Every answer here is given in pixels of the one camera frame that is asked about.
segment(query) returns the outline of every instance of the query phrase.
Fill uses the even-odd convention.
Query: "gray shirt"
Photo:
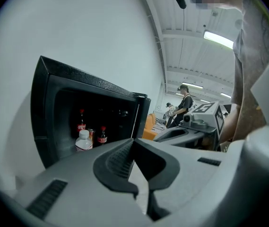
[[[169,106],[168,112],[173,113],[175,111],[175,107],[173,105]]]
[[[231,102],[241,105],[233,140],[242,140],[266,123],[251,93],[251,87],[269,63],[269,12],[259,0],[243,0],[243,25],[233,51],[235,80]]]

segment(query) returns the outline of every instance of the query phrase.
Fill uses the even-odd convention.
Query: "white wall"
[[[173,106],[177,107],[182,101],[181,97],[173,96],[171,94],[165,94],[162,105],[161,111],[166,112],[168,108],[166,108],[167,103],[171,103]]]
[[[159,93],[158,93],[158,98],[157,98],[156,108],[155,108],[155,110],[158,112],[161,111],[164,96],[165,96],[165,85],[164,83],[162,83]]]
[[[40,55],[148,94],[163,78],[140,0],[9,0],[0,11],[0,190],[43,171],[30,121]]]

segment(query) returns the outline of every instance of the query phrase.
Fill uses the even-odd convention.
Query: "soda bottle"
[[[79,121],[77,124],[77,128],[78,128],[78,132],[80,132],[81,130],[84,130],[86,128],[86,122],[84,120],[84,109],[80,109],[79,110]]]
[[[107,136],[105,135],[105,130],[106,130],[106,127],[102,126],[101,132],[97,137],[97,142],[98,142],[98,145],[100,145],[100,146],[107,142]]]
[[[95,130],[92,128],[87,129],[89,131],[89,138],[92,140],[92,144],[95,142]]]

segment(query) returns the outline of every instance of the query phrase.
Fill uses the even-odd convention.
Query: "ceiling light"
[[[233,49],[233,41],[231,41],[231,40],[229,40],[227,38],[224,38],[223,36],[214,34],[212,32],[205,31],[204,39],[217,42],[217,43],[222,44],[222,45],[224,45],[226,47],[229,47],[230,49]]]
[[[227,95],[227,94],[224,94],[224,93],[221,93],[222,96],[226,96],[228,98],[231,98],[231,96]]]
[[[197,86],[197,85],[194,85],[194,84],[185,83],[185,82],[183,82],[183,84],[184,84],[184,85],[187,85],[187,86],[197,87],[197,88],[203,89],[203,87],[201,87],[201,86]]]

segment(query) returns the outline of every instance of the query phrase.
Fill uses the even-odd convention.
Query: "coca-cola bottle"
[[[102,126],[101,131],[100,131],[99,135],[97,136],[97,143],[99,146],[101,146],[107,142],[107,136],[105,134],[105,130],[106,130],[106,127]]]
[[[84,130],[85,128],[86,128],[86,122],[84,119],[84,109],[80,109],[77,130],[78,130],[78,132],[80,132],[81,130]]]

